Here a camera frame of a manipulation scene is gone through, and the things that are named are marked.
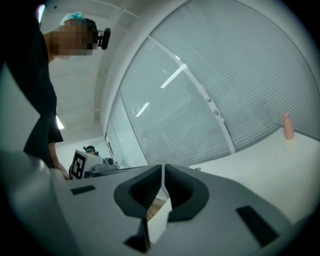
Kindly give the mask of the person's left forearm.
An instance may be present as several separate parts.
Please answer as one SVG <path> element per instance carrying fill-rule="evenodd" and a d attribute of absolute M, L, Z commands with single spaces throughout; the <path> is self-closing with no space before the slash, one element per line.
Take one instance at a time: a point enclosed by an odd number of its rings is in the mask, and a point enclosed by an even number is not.
<path fill-rule="evenodd" d="M 49 143 L 48 149 L 49 149 L 49 154 L 50 154 L 50 158 L 52 161 L 52 166 L 62 173 L 65 180 L 69 180 L 70 179 L 69 173 L 63 167 L 63 165 L 60 163 L 60 161 L 58 159 L 55 143 L 54 142 Z"/>

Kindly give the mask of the pink bottle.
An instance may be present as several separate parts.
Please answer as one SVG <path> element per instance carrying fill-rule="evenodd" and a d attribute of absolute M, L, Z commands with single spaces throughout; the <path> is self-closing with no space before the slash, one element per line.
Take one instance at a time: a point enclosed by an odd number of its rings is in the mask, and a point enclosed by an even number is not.
<path fill-rule="evenodd" d="M 284 137 L 286 140 L 292 140 L 294 138 L 294 129 L 293 124 L 290 119 L 290 115 L 288 113 L 284 113 L 282 115 L 283 120 L 283 130 L 284 130 Z"/>

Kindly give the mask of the person in black shirt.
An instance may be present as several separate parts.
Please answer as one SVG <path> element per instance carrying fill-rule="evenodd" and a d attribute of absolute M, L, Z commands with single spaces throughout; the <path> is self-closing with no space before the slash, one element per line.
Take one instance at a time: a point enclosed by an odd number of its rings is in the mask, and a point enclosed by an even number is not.
<path fill-rule="evenodd" d="M 40 5 L 16 0 L 0 9 L 0 149 L 23 151 L 54 168 L 50 145 L 63 139 Z"/>

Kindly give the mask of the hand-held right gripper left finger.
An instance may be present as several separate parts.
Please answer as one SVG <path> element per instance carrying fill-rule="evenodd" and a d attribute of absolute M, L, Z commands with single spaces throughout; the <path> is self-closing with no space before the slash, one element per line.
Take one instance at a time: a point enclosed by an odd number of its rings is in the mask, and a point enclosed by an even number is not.
<path fill-rule="evenodd" d="M 161 165 L 63 181 L 53 191 L 68 236 L 68 256 L 153 256 L 147 211 L 162 183 Z"/>

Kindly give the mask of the white desk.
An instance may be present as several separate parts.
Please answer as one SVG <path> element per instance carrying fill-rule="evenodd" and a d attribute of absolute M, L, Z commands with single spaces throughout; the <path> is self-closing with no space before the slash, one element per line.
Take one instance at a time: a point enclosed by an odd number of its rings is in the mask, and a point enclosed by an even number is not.
<path fill-rule="evenodd" d="M 320 203 L 320 141 L 283 129 L 237 153 L 192 165 L 234 180 L 279 209 L 295 224 Z"/>

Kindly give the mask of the teal hair cap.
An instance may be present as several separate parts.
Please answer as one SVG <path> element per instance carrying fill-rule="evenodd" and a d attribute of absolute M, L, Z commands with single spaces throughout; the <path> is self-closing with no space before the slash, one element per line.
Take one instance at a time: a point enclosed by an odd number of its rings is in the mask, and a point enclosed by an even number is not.
<path fill-rule="evenodd" d="M 60 26 L 63 26 L 67 20 L 81 20 L 84 21 L 85 18 L 83 16 L 83 13 L 80 11 L 76 11 L 73 13 L 68 13 L 61 21 Z"/>

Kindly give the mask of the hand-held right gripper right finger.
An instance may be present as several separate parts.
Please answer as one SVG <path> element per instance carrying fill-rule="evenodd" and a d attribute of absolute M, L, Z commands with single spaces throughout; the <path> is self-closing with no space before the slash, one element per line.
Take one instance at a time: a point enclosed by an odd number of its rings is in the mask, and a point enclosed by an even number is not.
<path fill-rule="evenodd" d="M 167 164 L 165 187 L 172 211 L 151 256 L 255 256 L 292 224 L 244 185 Z"/>

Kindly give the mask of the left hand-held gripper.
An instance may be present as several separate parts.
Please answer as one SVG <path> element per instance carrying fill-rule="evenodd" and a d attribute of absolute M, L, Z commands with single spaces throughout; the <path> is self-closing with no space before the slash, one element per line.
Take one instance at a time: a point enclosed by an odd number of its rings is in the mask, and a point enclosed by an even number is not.
<path fill-rule="evenodd" d="M 104 176 L 106 173 L 115 170 L 116 164 L 112 158 L 102 158 L 76 150 L 69 168 L 69 177 L 71 180 L 80 180 Z"/>

